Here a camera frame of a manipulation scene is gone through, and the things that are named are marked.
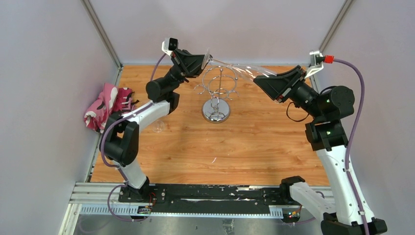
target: wooden tabletop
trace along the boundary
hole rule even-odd
[[[160,66],[155,78],[164,76],[170,66]],[[291,67],[267,67],[276,72]],[[135,91],[138,106],[148,101],[145,85],[153,66],[125,66],[119,83]],[[239,79],[239,97],[227,101],[228,120],[212,124],[202,117],[202,105],[210,99],[196,85],[201,77],[183,83],[178,108],[161,118],[164,130],[147,127],[139,138],[139,161],[152,183],[279,185],[281,179],[299,175],[309,185],[326,186],[323,165],[305,136],[305,123],[286,116],[289,102],[276,104],[257,85]],[[224,80],[225,88],[232,81]],[[290,106],[290,116],[301,119],[306,112]],[[122,182],[118,171],[106,167],[98,157],[92,182]]]

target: pink towel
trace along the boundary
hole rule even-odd
[[[108,117],[113,112],[130,112],[134,109],[133,91],[129,88],[117,89],[113,84],[105,83],[98,99],[87,109],[84,121],[88,128],[103,132]]]

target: pink cloth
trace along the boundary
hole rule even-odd
[[[88,128],[103,132],[108,117],[113,112],[130,112],[134,109],[133,91],[129,88],[117,89],[113,84],[105,83],[98,99],[87,109],[84,121]]]

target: red connector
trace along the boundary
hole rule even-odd
[[[333,64],[334,61],[334,55],[326,55],[324,57],[324,62],[328,64]]]

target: pink and white fabric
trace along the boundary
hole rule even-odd
[[[129,88],[118,89],[113,84],[105,83],[98,99],[87,109],[84,121],[88,128],[103,132],[108,117],[113,112],[130,112],[134,109],[133,91]]]

